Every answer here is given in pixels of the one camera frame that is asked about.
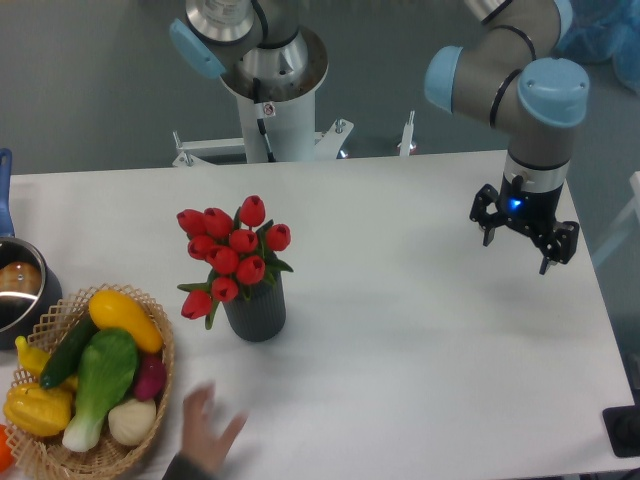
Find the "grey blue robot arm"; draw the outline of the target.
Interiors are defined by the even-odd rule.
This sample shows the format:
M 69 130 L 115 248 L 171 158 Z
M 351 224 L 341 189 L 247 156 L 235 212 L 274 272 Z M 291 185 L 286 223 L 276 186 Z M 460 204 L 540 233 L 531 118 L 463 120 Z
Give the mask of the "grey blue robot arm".
M 577 222 L 556 217 L 590 90 L 583 67 L 552 55 L 571 26 L 573 8 L 568 1 L 467 6 L 486 36 L 473 48 L 441 48 L 425 73 L 425 97 L 508 135 L 501 184 L 479 189 L 469 218 L 485 245 L 500 227 L 529 238 L 545 274 L 572 259 L 580 233 Z

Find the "dark sleeve forearm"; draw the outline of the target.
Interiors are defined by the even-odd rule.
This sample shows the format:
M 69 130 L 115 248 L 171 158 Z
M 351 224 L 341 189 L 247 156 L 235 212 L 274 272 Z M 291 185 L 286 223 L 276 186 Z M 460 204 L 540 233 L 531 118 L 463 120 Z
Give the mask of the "dark sleeve forearm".
M 194 460 L 177 453 L 169 463 L 162 480 L 215 480 L 221 470 L 220 463 Z

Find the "person's hand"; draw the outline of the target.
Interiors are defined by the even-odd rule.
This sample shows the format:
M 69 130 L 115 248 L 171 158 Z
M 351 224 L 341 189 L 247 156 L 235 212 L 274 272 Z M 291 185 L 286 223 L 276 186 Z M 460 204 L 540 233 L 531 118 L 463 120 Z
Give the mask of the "person's hand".
M 181 457 L 211 476 L 222 471 L 231 447 L 248 419 L 247 413 L 238 413 L 221 433 L 217 433 L 211 426 L 214 404 L 213 382 L 198 386 L 184 398 L 179 450 Z

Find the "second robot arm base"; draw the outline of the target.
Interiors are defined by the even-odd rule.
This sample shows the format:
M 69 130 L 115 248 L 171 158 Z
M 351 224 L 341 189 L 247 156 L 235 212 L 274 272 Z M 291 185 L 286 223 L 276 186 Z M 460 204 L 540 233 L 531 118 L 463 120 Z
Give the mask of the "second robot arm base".
M 216 79 L 234 70 L 263 81 L 295 79 L 308 65 L 297 1 L 187 1 L 169 36 L 184 61 Z

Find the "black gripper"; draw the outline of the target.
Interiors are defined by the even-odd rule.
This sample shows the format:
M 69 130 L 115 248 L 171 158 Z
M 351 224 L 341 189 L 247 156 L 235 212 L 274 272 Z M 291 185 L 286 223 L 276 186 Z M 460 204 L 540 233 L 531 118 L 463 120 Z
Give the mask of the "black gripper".
M 556 220 L 563 184 L 545 192 L 515 190 L 503 175 L 500 192 L 485 184 L 474 196 L 469 218 L 483 232 L 484 246 L 489 246 L 495 231 L 502 226 L 521 234 L 531 234 L 533 244 L 540 250 L 542 261 L 539 274 L 545 275 L 556 264 L 567 264 L 574 256 L 580 234 L 575 221 Z

